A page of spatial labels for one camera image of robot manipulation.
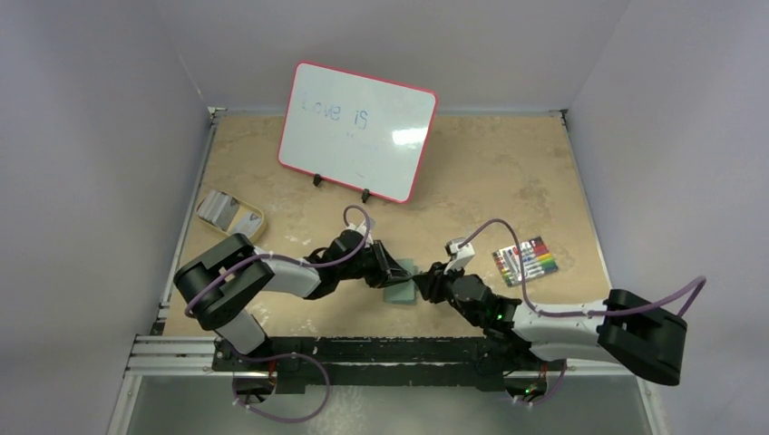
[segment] tan work surface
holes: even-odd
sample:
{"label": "tan work surface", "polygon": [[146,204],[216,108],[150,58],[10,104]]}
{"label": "tan work surface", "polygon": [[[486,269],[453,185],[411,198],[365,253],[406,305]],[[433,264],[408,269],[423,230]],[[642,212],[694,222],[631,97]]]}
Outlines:
{"label": "tan work surface", "polygon": [[[277,162],[283,117],[227,116],[214,138],[198,203],[210,189],[223,190],[261,208],[267,231],[258,245],[302,257],[327,247],[344,229],[342,210],[361,204],[360,192],[312,177]],[[428,138],[411,200],[395,204],[371,197],[365,209],[376,221],[373,237],[394,258],[413,258],[422,270],[447,261],[444,245],[466,237],[490,218],[503,218],[519,239],[542,236],[559,271],[531,282],[531,299],[572,304],[608,293],[595,232],[560,120],[553,117],[438,116]],[[352,222],[361,216],[351,211]],[[197,217],[190,222],[180,266],[223,236]],[[507,230],[492,225],[473,242],[467,267],[495,293],[520,297],[506,286],[492,251],[512,245]],[[183,315],[174,289],[165,335],[206,335]],[[473,336],[481,335],[448,304],[384,302],[383,290],[361,281],[342,282],[316,301],[263,292],[248,305],[269,335]]]}

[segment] small tray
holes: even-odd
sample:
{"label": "small tray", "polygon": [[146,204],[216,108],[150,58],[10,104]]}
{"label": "small tray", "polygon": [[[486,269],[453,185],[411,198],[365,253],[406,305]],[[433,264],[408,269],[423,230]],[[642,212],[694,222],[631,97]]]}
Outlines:
{"label": "small tray", "polygon": [[[239,206],[237,211],[235,211],[235,213],[232,215],[231,220],[229,220],[229,217],[227,218],[227,220],[229,220],[229,223],[227,224],[227,230],[214,225],[209,220],[200,215],[201,208],[204,205],[208,208],[207,210],[203,210],[204,214],[210,215],[211,207],[214,206],[212,204],[214,198],[221,200],[221,195],[225,195],[226,197],[230,198],[230,206],[233,205],[231,203],[232,200],[236,201]],[[248,237],[248,240],[250,240],[252,243],[256,243],[257,239],[259,239],[262,233],[264,233],[265,228],[267,228],[267,217],[265,217],[265,214],[261,209],[254,207],[243,199],[240,199],[222,190],[212,189],[196,207],[195,216],[197,216],[198,219],[200,219],[200,221],[206,225],[206,227],[210,227],[225,237],[231,236],[235,233],[241,233]]]}

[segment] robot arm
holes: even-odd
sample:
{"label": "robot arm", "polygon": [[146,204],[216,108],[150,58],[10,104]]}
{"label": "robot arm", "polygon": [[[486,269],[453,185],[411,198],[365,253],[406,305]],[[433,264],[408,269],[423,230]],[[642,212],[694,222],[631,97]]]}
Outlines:
{"label": "robot arm", "polygon": [[[451,305],[473,326],[496,341],[523,347],[545,362],[576,358],[618,363],[635,375],[663,385],[678,385],[684,357],[686,322],[663,308],[610,316],[549,317],[534,312],[521,299],[495,295],[477,275],[465,275],[474,256],[472,246],[450,241],[450,260],[433,263],[414,282],[424,300]],[[611,290],[605,300],[588,304],[539,304],[552,313],[619,311],[648,305],[626,290]]]}
{"label": "robot arm", "polygon": [[[365,224],[349,225],[329,247],[316,249],[302,261],[329,263],[353,251],[365,236]],[[272,259],[264,249],[252,246],[236,234],[223,240],[182,267],[174,284],[188,303],[227,269],[254,255],[267,258],[240,269],[229,281],[209,291],[192,308],[205,331],[216,331],[243,354],[260,350],[269,353],[269,339],[246,305],[261,291],[289,293],[303,299],[318,299],[336,290],[339,281],[364,278],[371,287],[387,287],[411,279],[387,253],[379,240],[365,241],[357,254],[337,266],[308,268]]]}

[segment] eraser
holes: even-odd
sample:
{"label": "eraser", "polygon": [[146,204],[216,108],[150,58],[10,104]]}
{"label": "eraser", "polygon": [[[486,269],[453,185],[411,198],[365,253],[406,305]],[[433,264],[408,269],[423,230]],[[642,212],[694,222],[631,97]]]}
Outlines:
{"label": "eraser", "polygon": [[[416,268],[414,267],[414,260],[412,258],[405,258],[395,261],[403,269],[413,270],[416,272]],[[384,301],[388,304],[416,305],[416,285],[412,280],[398,285],[386,287],[384,289],[383,295]]]}

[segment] black mounting base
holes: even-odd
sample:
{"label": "black mounting base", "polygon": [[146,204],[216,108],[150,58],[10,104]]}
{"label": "black mounting base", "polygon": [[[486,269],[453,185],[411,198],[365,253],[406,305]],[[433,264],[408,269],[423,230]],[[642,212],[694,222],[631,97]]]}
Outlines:
{"label": "black mounting base", "polygon": [[[242,362],[229,343],[216,343],[215,372],[266,372],[269,363]],[[502,374],[538,372],[542,361],[484,337],[374,338],[271,337],[249,356],[304,353],[320,361],[334,385],[464,386],[482,392],[506,391]],[[551,363],[551,370],[559,364]],[[303,393],[323,385],[317,367],[299,358],[278,360],[277,393]]]}

